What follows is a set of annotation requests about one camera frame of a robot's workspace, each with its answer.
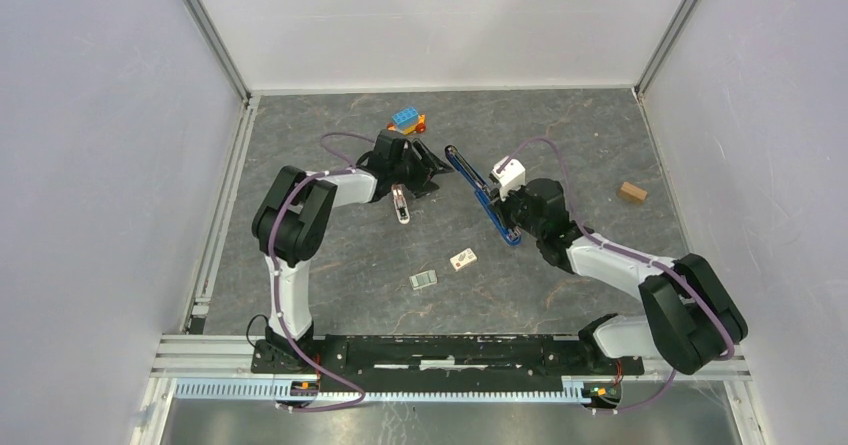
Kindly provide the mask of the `pink white staple remover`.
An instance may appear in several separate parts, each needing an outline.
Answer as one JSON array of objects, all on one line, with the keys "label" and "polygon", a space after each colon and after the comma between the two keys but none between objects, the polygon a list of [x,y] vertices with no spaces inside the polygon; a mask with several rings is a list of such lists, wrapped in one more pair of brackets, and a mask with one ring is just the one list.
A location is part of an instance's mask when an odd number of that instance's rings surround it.
[{"label": "pink white staple remover", "polygon": [[410,222],[410,215],[407,201],[403,193],[403,187],[401,185],[393,185],[391,192],[397,219],[401,224],[406,225]]}]

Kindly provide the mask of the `blue stapler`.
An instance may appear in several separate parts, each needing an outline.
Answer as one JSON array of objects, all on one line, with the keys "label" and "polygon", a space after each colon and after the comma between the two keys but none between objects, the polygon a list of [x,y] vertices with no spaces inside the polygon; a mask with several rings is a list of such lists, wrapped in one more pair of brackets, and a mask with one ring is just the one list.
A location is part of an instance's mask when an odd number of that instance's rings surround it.
[{"label": "blue stapler", "polygon": [[521,233],[515,228],[508,228],[492,208],[492,187],[487,180],[460,154],[454,145],[446,145],[444,154],[451,166],[471,185],[476,199],[502,239],[510,246],[519,245]]}]

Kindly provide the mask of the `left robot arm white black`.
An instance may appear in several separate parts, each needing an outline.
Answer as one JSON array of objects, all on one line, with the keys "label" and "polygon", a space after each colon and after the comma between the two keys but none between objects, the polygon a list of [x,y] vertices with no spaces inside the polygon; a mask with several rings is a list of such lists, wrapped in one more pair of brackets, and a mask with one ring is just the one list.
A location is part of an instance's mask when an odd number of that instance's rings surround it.
[{"label": "left robot arm white black", "polygon": [[357,160],[336,170],[306,171],[285,166],[261,202],[251,225],[270,279],[271,313],[265,339],[290,372],[314,359],[314,322],[309,308],[311,260],[323,243],[331,213],[369,204],[395,188],[420,198],[437,190],[436,176],[452,172],[417,138],[384,130]]}]

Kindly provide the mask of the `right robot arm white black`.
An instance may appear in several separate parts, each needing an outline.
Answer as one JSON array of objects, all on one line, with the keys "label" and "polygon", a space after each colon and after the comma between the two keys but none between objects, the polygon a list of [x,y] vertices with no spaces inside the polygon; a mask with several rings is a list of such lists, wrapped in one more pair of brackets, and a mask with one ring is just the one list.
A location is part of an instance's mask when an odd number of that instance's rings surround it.
[{"label": "right robot arm white black", "polygon": [[560,182],[533,179],[488,194],[488,209],[508,232],[535,241],[543,259],[571,275],[600,281],[637,299],[643,312],[603,316],[579,333],[580,365],[602,373],[628,356],[661,358],[692,375],[714,360],[728,360],[748,336],[747,321],[708,260],[648,255],[579,225],[566,208]]}]

